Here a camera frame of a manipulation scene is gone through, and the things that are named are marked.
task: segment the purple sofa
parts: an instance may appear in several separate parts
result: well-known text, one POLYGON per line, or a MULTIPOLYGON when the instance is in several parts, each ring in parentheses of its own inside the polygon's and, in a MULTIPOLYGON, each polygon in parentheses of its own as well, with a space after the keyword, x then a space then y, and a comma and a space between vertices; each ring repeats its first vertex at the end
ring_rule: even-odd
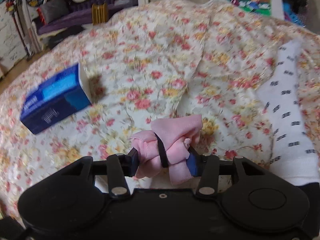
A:
POLYGON ((51 33, 54 31, 59 31, 64 28, 69 28, 77 25, 91 24, 92 14, 91 7, 92 4, 102 5, 104 3, 108 4, 108 15, 111 18, 116 12, 121 11, 124 8, 130 7, 131 4, 128 1, 120 2, 115 4, 117 0, 65 0, 69 14, 61 17, 47 25, 44 25, 39 17, 33 20, 33 27, 36 31, 37 36, 41 36, 46 33, 51 33))

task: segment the blue box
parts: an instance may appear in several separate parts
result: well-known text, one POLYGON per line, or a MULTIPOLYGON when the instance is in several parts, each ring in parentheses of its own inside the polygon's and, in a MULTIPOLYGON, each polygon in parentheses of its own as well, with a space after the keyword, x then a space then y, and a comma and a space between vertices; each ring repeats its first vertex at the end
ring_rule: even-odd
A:
POLYGON ((37 134, 89 105, 89 81, 84 69, 76 63, 28 93, 20 121, 37 134))

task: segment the black pillow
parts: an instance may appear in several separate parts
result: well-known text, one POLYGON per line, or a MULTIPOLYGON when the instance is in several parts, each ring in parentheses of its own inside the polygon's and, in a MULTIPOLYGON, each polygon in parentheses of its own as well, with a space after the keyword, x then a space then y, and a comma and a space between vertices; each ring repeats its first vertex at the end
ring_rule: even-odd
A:
POLYGON ((45 24, 69 14, 69 9, 65 0, 50 0, 45 4, 40 5, 40 11, 45 24))

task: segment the purple cushion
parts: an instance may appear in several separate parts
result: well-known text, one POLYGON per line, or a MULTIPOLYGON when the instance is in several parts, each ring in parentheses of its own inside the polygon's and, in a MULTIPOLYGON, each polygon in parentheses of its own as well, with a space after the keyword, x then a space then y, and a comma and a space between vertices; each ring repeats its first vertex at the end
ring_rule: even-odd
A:
MULTIPOLYGON (((109 19, 118 11, 123 8, 128 7, 128 4, 120 5, 108 5, 109 19)), ((37 25, 37 34, 42 35, 45 33, 57 31, 63 28, 69 28, 76 25, 91 24, 92 23, 92 11, 91 8, 72 12, 58 20, 50 22, 47 25, 39 26, 37 25)))

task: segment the floor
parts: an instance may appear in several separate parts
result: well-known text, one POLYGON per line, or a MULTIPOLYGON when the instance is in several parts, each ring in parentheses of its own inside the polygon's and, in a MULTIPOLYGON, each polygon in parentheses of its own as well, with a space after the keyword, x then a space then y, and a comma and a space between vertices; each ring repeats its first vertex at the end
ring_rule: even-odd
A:
POLYGON ((46 54, 49 50, 44 50, 36 55, 34 55, 30 61, 26 61, 26 59, 18 62, 8 73, 6 73, 5 77, 0 81, 0 94, 15 80, 22 72, 27 70, 29 66, 41 58, 42 55, 46 54))

